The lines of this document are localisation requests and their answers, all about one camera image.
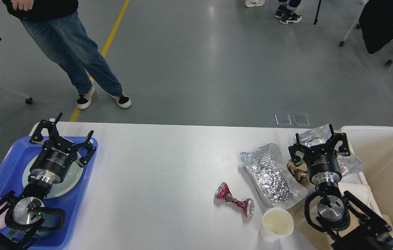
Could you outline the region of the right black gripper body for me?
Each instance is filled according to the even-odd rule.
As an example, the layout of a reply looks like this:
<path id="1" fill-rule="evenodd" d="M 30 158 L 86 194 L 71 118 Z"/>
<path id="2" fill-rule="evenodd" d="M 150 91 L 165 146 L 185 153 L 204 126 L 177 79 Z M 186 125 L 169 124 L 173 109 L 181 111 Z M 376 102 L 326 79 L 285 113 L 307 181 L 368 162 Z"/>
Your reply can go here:
<path id="1" fill-rule="evenodd" d="M 337 160 L 337 150 L 307 151 L 303 156 L 307 165 L 309 182 L 320 184 L 324 182 L 338 183 L 342 173 Z"/>

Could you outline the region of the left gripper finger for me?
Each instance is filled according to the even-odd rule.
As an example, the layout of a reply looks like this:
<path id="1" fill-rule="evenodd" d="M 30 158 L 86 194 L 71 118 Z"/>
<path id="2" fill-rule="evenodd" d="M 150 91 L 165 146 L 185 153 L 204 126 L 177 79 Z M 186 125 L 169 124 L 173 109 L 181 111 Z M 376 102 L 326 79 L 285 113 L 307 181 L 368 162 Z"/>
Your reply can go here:
<path id="1" fill-rule="evenodd" d="M 41 120 L 35 128 L 30 138 L 30 144 L 40 144 L 43 149 L 63 149 L 63 139 L 57 130 L 57 123 L 61 119 L 63 113 L 59 113 L 56 119 L 51 122 Z M 43 141 L 42 130 L 46 129 L 48 132 L 48 140 Z"/>
<path id="2" fill-rule="evenodd" d="M 71 144 L 69 146 L 67 146 L 65 153 L 68 154 L 68 158 L 71 161 L 75 161 L 79 167 L 83 168 L 84 166 L 86 166 L 92 156 L 95 154 L 95 151 L 97 150 L 97 148 L 92 144 L 92 142 L 90 141 L 92 139 L 92 135 L 93 135 L 94 131 L 91 130 L 88 135 L 87 138 L 84 142 L 79 143 L 79 144 Z M 81 158 L 79 158 L 79 160 L 77 159 L 77 152 L 81 149 L 85 149 L 87 151 L 87 153 L 82 156 Z"/>

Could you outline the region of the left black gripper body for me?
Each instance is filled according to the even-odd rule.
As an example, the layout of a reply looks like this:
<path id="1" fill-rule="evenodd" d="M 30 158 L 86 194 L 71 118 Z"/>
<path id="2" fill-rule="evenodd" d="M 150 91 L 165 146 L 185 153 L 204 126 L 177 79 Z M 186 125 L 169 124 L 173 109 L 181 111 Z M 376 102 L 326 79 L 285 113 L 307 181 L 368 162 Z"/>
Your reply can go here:
<path id="1" fill-rule="evenodd" d="M 29 182 L 34 180 L 47 184 L 62 183 L 72 166 L 73 154 L 52 146 L 42 146 L 42 150 L 30 167 Z"/>

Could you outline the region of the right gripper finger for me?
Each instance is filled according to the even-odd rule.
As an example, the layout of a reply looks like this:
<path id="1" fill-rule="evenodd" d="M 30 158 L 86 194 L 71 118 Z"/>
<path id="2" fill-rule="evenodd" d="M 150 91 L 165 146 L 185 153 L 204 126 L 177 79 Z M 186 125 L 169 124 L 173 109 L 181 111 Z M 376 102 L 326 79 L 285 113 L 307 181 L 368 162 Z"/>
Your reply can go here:
<path id="1" fill-rule="evenodd" d="M 295 144 L 289 146 L 289 152 L 295 166 L 300 166 L 309 159 L 309 148 L 301 143 L 298 133 L 295 134 Z"/>
<path id="2" fill-rule="evenodd" d="M 333 156 L 350 156 L 348 139 L 346 133 L 334 132 L 332 124 L 328 125 L 331 136 L 323 144 L 323 154 Z"/>

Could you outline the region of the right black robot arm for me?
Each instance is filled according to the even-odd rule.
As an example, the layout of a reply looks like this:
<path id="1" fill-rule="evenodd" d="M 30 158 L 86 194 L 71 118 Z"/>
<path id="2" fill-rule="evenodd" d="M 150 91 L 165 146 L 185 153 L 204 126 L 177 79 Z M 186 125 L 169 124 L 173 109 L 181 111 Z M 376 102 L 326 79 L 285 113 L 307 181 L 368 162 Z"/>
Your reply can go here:
<path id="1" fill-rule="evenodd" d="M 304 204 L 307 223 L 319 232 L 326 232 L 335 250 L 391 250 L 391 226 L 376 212 L 349 191 L 340 192 L 342 173 L 338 156 L 350 156 L 346 133 L 336 133 L 329 125 L 331 136 L 325 143 L 306 146 L 295 135 L 289 147 L 292 162 L 306 163 L 308 180 L 315 191 Z"/>

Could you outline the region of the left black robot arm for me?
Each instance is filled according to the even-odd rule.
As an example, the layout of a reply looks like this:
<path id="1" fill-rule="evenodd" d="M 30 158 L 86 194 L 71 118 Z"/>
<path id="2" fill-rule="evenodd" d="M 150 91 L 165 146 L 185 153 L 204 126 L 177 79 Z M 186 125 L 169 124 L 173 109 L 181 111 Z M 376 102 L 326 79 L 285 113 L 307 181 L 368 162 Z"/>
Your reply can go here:
<path id="1" fill-rule="evenodd" d="M 71 236 L 98 148 L 86 137 L 62 137 L 41 120 L 18 139 L 0 166 L 0 250 L 54 249 Z"/>

